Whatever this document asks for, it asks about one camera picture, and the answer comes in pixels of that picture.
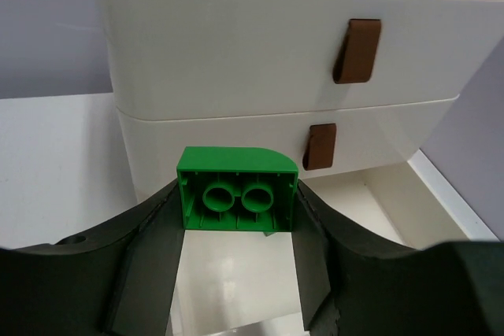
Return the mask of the green lego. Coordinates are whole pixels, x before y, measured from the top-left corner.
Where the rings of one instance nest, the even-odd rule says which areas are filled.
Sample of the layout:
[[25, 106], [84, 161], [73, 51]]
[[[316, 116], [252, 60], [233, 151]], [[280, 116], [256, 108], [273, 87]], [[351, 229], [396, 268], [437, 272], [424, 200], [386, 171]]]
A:
[[258, 147], [188, 146], [176, 166], [184, 228], [290, 232], [298, 166]]

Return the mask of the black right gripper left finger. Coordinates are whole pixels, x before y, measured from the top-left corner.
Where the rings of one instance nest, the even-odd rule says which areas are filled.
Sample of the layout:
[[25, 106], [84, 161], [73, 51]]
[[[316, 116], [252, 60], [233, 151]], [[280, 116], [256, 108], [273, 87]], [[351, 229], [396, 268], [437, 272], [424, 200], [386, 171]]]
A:
[[165, 334], [183, 238], [173, 182], [55, 244], [3, 249], [2, 334]]

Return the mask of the white drawer cabinet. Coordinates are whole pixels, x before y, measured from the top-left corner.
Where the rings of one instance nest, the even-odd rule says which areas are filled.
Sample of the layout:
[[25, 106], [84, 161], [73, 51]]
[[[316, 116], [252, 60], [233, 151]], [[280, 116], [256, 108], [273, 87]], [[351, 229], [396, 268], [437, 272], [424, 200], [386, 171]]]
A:
[[[258, 147], [400, 245], [500, 242], [420, 148], [502, 39], [503, 0], [96, 2], [139, 202], [178, 184], [188, 146]], [[381, 20], [379, 46], [367, 83], [336, 84], [350, 19]], [[333, 165], [306, 171], [317, 124], [336, 124]], [[183, 229], [170, 334], [311, 335], [292, 230]]]

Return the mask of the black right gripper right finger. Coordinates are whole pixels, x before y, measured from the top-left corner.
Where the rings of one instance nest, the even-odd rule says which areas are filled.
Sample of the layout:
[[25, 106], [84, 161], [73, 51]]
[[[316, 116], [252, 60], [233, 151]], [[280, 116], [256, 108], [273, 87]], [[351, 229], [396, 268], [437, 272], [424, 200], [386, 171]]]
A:
[[500, 335], [501, 242], [412, 249], [337, 212], [298, 185], [291, 233], [311, 335]]

